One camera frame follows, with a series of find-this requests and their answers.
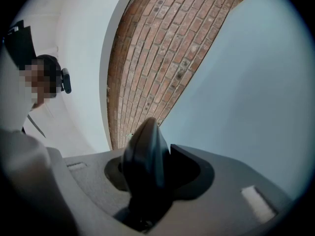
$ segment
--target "brick arch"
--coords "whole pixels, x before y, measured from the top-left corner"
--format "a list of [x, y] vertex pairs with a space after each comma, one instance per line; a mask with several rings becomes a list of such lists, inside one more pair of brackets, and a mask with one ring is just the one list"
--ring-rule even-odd
[[108, 71], [113, 148], [148, 117], [166, 118], [242, 0], [131, 0], [115, 36]]

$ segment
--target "light blue wall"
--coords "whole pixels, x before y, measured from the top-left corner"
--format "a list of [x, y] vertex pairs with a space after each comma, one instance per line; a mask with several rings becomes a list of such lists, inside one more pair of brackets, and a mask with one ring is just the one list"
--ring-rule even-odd
[[298, 197], [314, 162], [309, 38], [286, 0], [244, 0], [163, 122], [167, 143], [241, 160]]

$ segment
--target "curved white wall edge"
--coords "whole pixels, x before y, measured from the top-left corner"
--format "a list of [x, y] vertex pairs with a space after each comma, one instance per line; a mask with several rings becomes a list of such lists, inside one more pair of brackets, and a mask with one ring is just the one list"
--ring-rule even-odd
[[129, 0], [64, 0], [57, 26], [58, 58], [71, 76], [63, 94], [75, 126], [96, 152], [112, 148], [107, 118], [110, 52]]

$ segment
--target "white strip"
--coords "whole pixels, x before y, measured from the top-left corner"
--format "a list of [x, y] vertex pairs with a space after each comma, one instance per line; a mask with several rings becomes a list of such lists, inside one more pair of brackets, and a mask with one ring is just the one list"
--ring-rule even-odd
[[273, 209], [267, 204], [263, 197], [256, 191], [255, 186], [242, 189], [243, 197], [252, 208], [255, 216], [261, 224], [266, 223], [276, 216]]

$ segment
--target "brick wall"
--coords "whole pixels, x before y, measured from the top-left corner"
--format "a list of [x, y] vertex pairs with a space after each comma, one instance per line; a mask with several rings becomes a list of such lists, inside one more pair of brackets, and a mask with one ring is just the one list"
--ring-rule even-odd
[[108, 76], [113, 148], [148, 117], [160, 125], [242, 0], [134, 0], [117, 30]]

